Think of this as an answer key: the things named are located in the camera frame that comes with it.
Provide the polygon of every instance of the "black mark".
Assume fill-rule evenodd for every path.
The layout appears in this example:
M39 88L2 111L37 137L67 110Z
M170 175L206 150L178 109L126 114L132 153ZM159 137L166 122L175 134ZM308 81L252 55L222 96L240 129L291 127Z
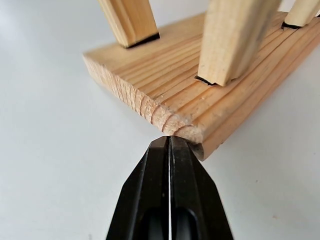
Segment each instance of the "black mark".
M148 36L147 38L145 38L145 39L143 39L143 40L141 40L139 42L136 42L135 44L133 44L131 46L126 47L126 49L131 49L131 48L134 48L136 46L139 46L139 45L142 45L142 44L146 44L148 42L152 42L152 41L157 40L159 38L160 38L160 34L156 33L156 34L154 34L152 36Z
M200 76L195 76L195 79L198 79L198 80L204 82L205 84L208 84L209 86L217 85L216 83L211 83L211 82L205 80L204 78L202 78L202 77L200 77Z
M283 22L282 25L281 25L281 29L284 29L284 28L300 29L301 27L300 26L296 26L296 25L290 25L290 24L287 24L287 23Z

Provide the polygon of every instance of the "white background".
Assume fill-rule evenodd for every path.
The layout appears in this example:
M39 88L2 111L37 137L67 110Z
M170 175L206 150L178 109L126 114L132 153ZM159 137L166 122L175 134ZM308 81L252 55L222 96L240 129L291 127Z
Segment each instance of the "white background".
M150 3L158 26L208 4ZM0 240L105 239L162 135L89 77L82 52L114 41L96 0L0 0ZM319 59L318 47L203 163L235 240L320 238Z

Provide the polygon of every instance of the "wooden stool model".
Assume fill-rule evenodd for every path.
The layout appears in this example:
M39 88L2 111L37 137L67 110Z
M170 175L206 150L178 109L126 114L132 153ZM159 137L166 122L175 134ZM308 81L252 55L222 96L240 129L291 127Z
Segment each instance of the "wooden stool model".
M99 0L118 44L84 54L92 78L206 159L320 42L320 0L210 0L157 28L148 0Z

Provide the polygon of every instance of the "wooden dowel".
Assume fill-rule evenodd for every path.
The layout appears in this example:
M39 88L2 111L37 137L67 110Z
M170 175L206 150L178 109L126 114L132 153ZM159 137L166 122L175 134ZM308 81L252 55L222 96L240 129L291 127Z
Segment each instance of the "wooden dowel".
M98 0L118 43L125 48L159 38L148 0Z
M311 22L320 9L320 0L296 0L284 19L287 25L303 27Z
M249 66L281 0L211 0L197 78L225 86Z

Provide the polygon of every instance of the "pine wood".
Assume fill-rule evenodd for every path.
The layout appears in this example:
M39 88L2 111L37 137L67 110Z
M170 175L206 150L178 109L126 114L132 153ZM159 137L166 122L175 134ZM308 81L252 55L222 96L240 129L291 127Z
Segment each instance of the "pine wood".
M295 0L284 19L288 25L303 27L311 22L320 10L320 0Z
M248 68L281 0L212 0L204 21L198 76L227 85Z
M158 33L148 0L98 0L116 40L128 48Z
M281 29L278 12L255 59L229 85L195 79L204 14L160 28L161 39L131 49L117 44L84 54L91 76L166 135L208 157L320 42L320 18Z

